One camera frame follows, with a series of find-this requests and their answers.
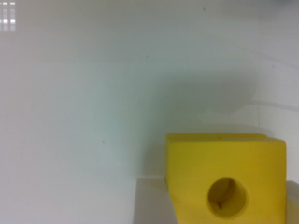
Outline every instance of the white surface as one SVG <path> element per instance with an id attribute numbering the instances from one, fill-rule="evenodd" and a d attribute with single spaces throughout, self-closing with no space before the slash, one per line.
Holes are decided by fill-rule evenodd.
<path id="1" fill-rule="evenodd" d="M 169 132 L 284 139 L 299 181 L 299 1 L 14 2 L 0 223 L 132 224 L 136 179 L 164 176 Z"/>

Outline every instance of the hole in block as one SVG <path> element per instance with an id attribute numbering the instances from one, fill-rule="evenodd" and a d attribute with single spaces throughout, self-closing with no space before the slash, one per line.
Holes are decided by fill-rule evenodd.
<path id="1" fill-rule="evenodd" d="M 208 203 L 215 215 L 238 215 L 246 204 L 246 192 L 242 184 L 232 178 L 217 180 L 208 193 Z"/>

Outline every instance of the yellow block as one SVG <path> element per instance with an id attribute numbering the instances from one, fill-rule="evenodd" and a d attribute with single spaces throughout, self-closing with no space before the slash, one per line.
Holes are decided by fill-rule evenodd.
<path id="1" fill-rule="evenodd" d="M 166 183 L 179 224 L 285 224 L 286 144 L 255 133 L 170 133 Z"/>

